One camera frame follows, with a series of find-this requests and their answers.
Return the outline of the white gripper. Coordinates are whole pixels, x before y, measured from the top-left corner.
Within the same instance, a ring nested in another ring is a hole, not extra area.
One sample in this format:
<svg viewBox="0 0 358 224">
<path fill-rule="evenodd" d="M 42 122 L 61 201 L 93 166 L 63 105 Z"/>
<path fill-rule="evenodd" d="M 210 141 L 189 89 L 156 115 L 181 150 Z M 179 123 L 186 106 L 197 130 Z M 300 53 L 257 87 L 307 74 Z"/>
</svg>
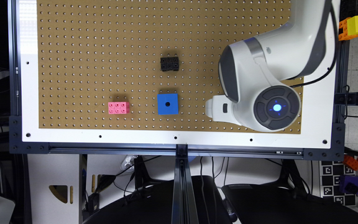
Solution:
<svg viewBox="0 0 358 224">
<path fill-rule="evenodd" d="M 253 105 L 253 96 L 246 96 L 235 103 L 225 95 L 215 95 L 206 102 L 205 113 L 213 121 L 253 126 Z"/>
</svg>

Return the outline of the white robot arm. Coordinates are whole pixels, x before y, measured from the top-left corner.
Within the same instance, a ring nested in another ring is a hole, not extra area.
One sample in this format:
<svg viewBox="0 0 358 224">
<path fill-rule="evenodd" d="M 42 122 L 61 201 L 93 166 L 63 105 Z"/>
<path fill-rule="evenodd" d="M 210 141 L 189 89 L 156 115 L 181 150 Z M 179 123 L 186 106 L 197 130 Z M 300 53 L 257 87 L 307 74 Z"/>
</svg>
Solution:
<svg viewBox="0 0 358 224">
<path fill-rule="evenodd" d="M 334 19 L 331 1 L 292 1 L 284 25 L 228 45 L 218 63 L 224 93 L 206 102 L 206 115 L 260 132 L 289 127 L 301 100 L 283 81 L 311 75 L 321 65 L 326 27 Z"/>
</svg>

